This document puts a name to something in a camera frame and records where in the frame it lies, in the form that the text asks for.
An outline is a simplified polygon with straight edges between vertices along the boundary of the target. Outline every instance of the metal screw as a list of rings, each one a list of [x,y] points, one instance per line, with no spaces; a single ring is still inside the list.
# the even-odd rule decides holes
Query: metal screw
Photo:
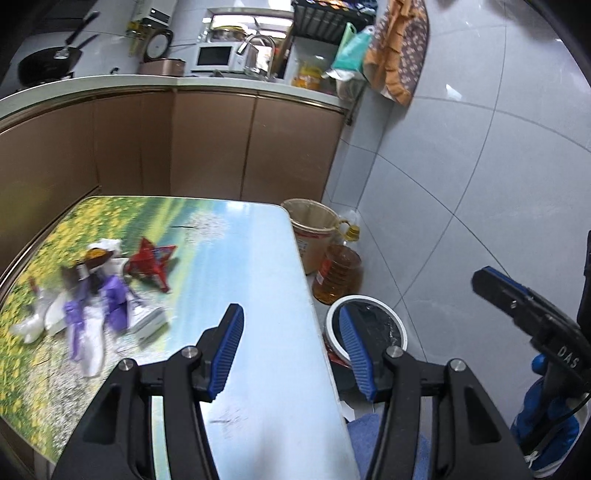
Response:
[[[185,358],[193,358],[194,356],[197,356],[198,353],[199,350],[197,350],[196,346],[186,346],[181,350],[181,355]]]
[[[455,372],[463,372],[466,369],[464,360],[460,360],[459,358],[454,358],[451,362],[449,362],[449,366]]]
[[[123,370],[124,372],[128,372],[134,367],[134,361],[131,358],[124,358],[121,362],[119,362],[119,370]]]
[[[392,358],[398,358],[402,356],[404,350],[402,350],[398,345],[390,345],[388,348],[386,348],[386,353]]]

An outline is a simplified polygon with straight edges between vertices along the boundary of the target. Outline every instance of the trash bin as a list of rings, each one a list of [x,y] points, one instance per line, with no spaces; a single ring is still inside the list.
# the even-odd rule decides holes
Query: trash bin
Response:
[[[314,200],[290,199],[281,206],[290,214],[301,262],[306,275],[310,274],[320,267],[338,226],[349,222]]]

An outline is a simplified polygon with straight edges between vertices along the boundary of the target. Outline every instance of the brown cabinet door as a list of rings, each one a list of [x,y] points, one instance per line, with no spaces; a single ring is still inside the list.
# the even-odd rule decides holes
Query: brown cabinet door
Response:
[[[141,195],[142,95],[95,101],[95,159],[104,195]]]
[[[39,232],[98,185],[92,102],[0,134],[0,273]]]
[[[238,200],[255,98],[177,94],[173,113],[171,194]]]
[[[339,133],[340,113],[286,100],[258,99],[242,200],[320,201]]]
[[[140,151],[144,195],[170,195],[173,102],[172,92],[141,96]]]

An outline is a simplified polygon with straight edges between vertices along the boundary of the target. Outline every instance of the cooking oil bottle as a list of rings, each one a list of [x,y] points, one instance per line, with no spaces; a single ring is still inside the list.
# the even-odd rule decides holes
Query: cooking oil bottle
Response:
[[[356,293],[361,284],[361,257],[357,253],[359,227],[350,225],[343,240],[329,245],[312,285],[318,301],[331,305],[341,297]]]

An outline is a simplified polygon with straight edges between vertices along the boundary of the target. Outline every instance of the floor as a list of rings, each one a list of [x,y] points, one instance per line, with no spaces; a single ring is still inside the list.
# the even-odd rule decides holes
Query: floor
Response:
[[[524,0],[426,4],[415,98],[391,108],[375,154],[343,140],[362,154],[329,182],[327,203],[357,208],[362,292],[407,322],[412,353],[465,359],[510,423],[537,377],[535,352],[470,278],[493,265],[576,316],[591,229],[591,88]],[[365,184],[358,203],[335,202],[355,182]]]

